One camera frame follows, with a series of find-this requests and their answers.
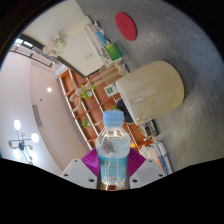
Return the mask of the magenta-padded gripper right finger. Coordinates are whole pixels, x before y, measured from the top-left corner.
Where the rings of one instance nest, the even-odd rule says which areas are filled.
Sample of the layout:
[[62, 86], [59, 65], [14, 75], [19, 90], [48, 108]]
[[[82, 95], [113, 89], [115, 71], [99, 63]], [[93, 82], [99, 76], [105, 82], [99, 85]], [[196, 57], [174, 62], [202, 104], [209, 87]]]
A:
[[137, 150], [130, 149], [127, 159], [127, 188], [136, 189], [165, 176], [153, 159], [145, 159]]

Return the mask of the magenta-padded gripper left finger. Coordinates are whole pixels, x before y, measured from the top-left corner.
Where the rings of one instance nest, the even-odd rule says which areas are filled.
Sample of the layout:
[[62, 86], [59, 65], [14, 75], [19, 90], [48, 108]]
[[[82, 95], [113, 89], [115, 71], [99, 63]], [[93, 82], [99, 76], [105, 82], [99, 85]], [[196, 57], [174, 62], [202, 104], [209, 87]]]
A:
[[98, 155], [93, 149], [81, 159], [74, 158], [61, 173], [61, 177], [78, 186], [97, 189], [99, 174]]

